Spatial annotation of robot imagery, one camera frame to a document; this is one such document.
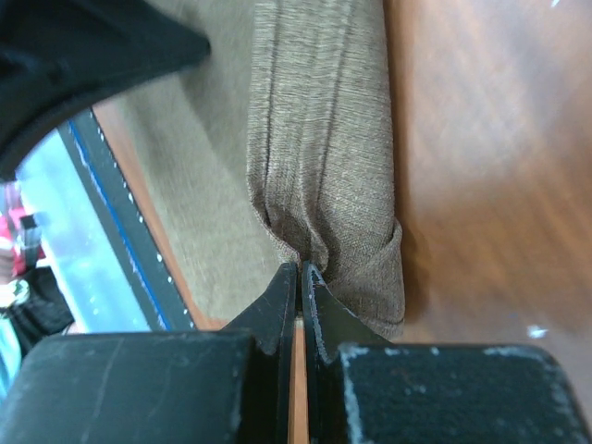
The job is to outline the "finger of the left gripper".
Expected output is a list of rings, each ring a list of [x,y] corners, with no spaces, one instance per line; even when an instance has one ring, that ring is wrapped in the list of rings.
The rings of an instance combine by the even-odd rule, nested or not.
[[[146,1],[2,2],[2,178],[68,118],[210,52],[205,35]]]

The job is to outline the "brown cloth napkin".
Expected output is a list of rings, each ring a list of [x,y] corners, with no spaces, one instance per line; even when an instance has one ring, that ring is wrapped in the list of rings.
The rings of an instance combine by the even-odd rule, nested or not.
[[[405,300],[382,3],[156,7],[204,33],[211,55],[117,105],[194,303],[231,319],[281,263],[309,261],[395,338]]]

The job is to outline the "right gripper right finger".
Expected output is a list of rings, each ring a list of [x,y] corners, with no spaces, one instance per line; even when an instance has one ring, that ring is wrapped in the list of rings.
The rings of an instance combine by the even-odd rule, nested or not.
[[[587,443],[558,362],[531,346],[395,344],[302,268],[313,443]]]

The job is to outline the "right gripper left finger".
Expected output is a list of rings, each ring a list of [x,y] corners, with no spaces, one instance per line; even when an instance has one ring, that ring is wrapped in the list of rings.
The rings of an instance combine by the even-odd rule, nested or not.
[[[218,331],[53,336],[1,406],[5,443],[284,443],[298,268]]]

